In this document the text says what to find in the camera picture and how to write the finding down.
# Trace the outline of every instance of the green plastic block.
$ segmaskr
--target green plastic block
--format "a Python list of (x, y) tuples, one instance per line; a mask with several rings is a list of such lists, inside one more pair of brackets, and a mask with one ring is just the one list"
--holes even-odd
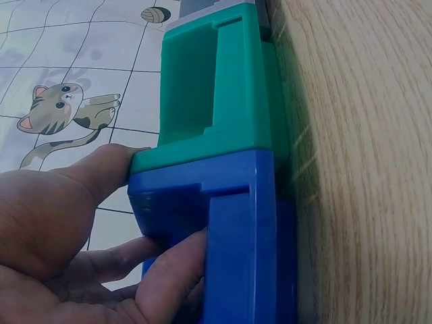
[(288, 158), (274, 46), (257, 9), (239, 4), (165, 34), (157, 148), (135, 154), (132, 173), (248, 149)]

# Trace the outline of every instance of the hand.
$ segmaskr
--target hand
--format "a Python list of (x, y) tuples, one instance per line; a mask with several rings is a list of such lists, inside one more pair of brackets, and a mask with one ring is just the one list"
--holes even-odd
[[(164, 245), (148, 238), (79, 252), (97, 206), (126, 184), (135, 152), (108, 144), (71, 167), (0, 174), (1, 324), (159, 324), (196, 316), (205, 231), (162, 255)], [(158, 255), (138, 285), (114, 292), (101, 285)]]

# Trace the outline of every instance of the cartoon cat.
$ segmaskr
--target cartoon cat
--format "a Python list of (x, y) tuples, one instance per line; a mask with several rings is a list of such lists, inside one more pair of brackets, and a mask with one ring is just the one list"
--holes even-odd
[(35, 86), (30, 112), (21, 118), (19, 130), (41, 135), (52, 135), (66, 128), (73, 120), (78, 125), (93, 130), (76, 140), (61, 140), (39, 145), (22, 160), (20, 169), (39, 169), (50, 153), (70, 147), (82, 146), (96, 139), (101, 129), (113, 120), (119, 107), (119, 94), (84, 99), (84, 91), (78, 84), (57, 84), (50, 88)]

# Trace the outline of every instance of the wooden surface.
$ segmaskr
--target wooden surface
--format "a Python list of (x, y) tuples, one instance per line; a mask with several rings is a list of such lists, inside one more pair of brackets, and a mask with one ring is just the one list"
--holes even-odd
[(432, 323), (432, 1), (270, 0), (301, 323)]

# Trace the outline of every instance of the gray plastic part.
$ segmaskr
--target gray plastic part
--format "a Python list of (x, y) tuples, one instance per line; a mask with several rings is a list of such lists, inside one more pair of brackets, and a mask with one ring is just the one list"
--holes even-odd
[(227, 9), (241, 3), (251, 3), (256, 5), (261, 38), (267, 40), (270, 36), (270, 21), (267, 14), (265, 0), (181, 0), (180, 18), (170, 23), (167, 27), (167, 31), (210, 15), (216, 11)]

